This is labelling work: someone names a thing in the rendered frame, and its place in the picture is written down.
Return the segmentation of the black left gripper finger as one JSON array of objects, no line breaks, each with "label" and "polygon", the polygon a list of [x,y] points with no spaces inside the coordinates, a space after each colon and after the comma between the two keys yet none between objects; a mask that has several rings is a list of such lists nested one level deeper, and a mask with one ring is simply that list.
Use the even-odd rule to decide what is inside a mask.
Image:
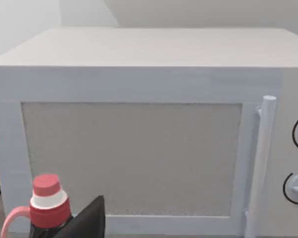
[{"label": "black left gripper finger", "polygon": [[105,238],[105,228],[105,199],[100,195],[52,238]]}]

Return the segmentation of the red and black bottle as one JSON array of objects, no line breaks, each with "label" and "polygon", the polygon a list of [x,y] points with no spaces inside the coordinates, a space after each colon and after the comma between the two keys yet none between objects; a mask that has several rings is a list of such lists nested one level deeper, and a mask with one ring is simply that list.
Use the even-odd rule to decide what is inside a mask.
[{"label": "red and black bottle", "polygon": [[16,207],[8,214],[0,238],[7,238],[9,226],[18,217],[30,220],[28,238],[52,238],[73,219],[69,197],[56,174],[34,178],[29,206]]}]

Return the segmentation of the pale microwave door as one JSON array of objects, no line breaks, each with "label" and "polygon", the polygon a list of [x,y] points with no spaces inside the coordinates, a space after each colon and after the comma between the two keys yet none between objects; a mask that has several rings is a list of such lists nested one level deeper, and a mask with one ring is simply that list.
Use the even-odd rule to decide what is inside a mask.
[{"label": "pale microwave door", "polygon": [[0,66],[6,214],[57,174],[77,214],[105,196],[107,232],[241,235],[256,107],[281,73],[254,67]]}]

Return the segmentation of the pale microwave oven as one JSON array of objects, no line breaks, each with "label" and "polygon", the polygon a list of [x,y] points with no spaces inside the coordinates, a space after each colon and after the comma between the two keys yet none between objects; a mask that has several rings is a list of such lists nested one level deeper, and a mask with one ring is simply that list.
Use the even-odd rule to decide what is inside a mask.
[{"label": "pale microwave oven", "polygon": [[0,56],[6,214],[54,173],[110,235],[298,237],[298,35],[58,28]]}]

